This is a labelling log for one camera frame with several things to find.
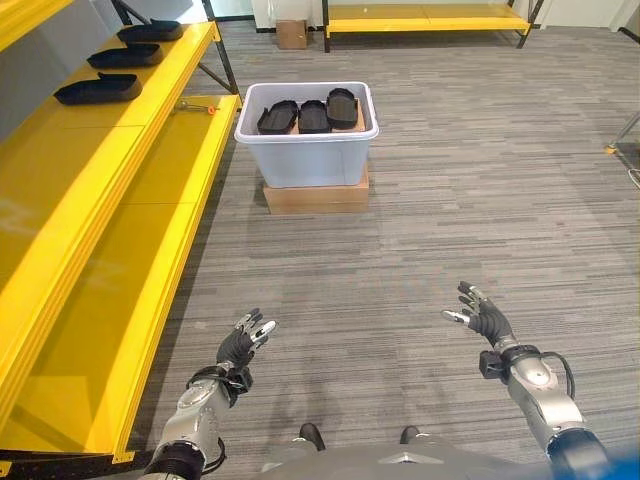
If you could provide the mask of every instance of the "cardboard box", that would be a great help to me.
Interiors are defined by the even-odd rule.
[[[276,22],[278,47],[283,50],[304,50],[307,48],[306,20],[278,20]]]
[[[369,208],[369,172],[365,166],[357,185],[331,187],[263,187],[272,215],[295,213],[357,213]]]

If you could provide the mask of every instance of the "yellow shelf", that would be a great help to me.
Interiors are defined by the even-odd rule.
[[[20,392],[0,449],[125,456],[138,402],[237,95],[172,115],[111,219]]]
[[[0,0],[0,52],[73,0]]]
[[[158,66],[129,69],[128,103],[66,107],[52,97],[0,145],[0,430],[109,218],[199,59],[217,39],[191,25]],[[112,39],[105,48],[122,45]],[[88,65],[69,80],[96,78]]]
[[[529,23],[506,4],[336,5],[326,35],[334,32],[522,30]]]

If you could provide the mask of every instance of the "bin rim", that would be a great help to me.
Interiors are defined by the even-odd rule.
[[[251,94],[255,88],[265,86],[286,86],[286,85],[302,85],[305,82],[266,82],[266,83],[254,83],[249,86],[247,95],[244,99],[244,105],[247,105],[251,99]],[[244,134],[240,130],[244,124],[244,118],[246,109],[243,107],[236,125],[235,132],[233,134],[236,141],[243,144],[258,144],[265,145],[269,143],[327,143],[327,142],[354,142],[354,141],[368,141],[378,136],[380,128],[378,127],[378,119],[376,117],[376,110],[373,105],[373,99],[371,97],[371,90],[369,86],[364,82],[357,81],[340,81],[340,82],[306,82],[310,85],[326,85],[332,87],[340,87],[347,85],[360,85],[364,88],[367,103],[369,104],[369,112],[371,114],[371,128],[364,132],[345,132],[345,133],[307,133],[299,135],[260,135],[260,134]]]

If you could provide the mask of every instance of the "plastic bin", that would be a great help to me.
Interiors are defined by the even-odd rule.
[[[334,88],[348,88],[360,102],[364,132],[260,135],[257,122],[265,108],[281,100],[326,101]],[[270,187],[356,185],[362,178],[369,142],[378,135],[371,91],[362,82],[257,83],[249,87],[235,131],[247,145]]]

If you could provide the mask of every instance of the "striped carpet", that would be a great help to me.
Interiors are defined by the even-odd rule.
[[[369,84],[381,128],[371,206],[270,216],[248,149],[229,141],[132,448],[153,448],[185,380],[259,306],[281,328],[252,365],[252,391],[221,419],[229,459],[211,478],[250,478],[306,421],[329,447],[395,442],[416,424],[474,452],[541,461],[505,388],[477,370],[487,344],[438,315],[456,306],[461,279],[523,342],[567,357],[607,447],[637,442],[638,191],[603,152],[639,108],[637,44],[549,28],[523,50],[510,34],[358,35],[326,55],[320,34],[280,51],[252,22],[221,30],[243,91]],[[205,63],[216,58],[212,47]],[[219,92],[200,73],[188,90]]]

